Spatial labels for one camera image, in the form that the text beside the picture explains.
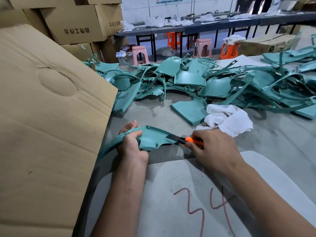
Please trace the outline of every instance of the person's right hand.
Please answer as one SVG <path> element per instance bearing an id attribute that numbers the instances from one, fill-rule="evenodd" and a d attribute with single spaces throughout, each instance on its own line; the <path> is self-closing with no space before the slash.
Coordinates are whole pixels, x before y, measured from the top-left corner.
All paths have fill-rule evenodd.
<path id="1" fill-rule="evenodd" d="M 190 142 L 187 142 L 185 146 L 208 169 L 226 176 L 234 167 L 246 164 L 235 140 L 220 129 L 193 131 L 192 138 L 202 139 L 204 149 L 200 149 L 196 144 Z"/>

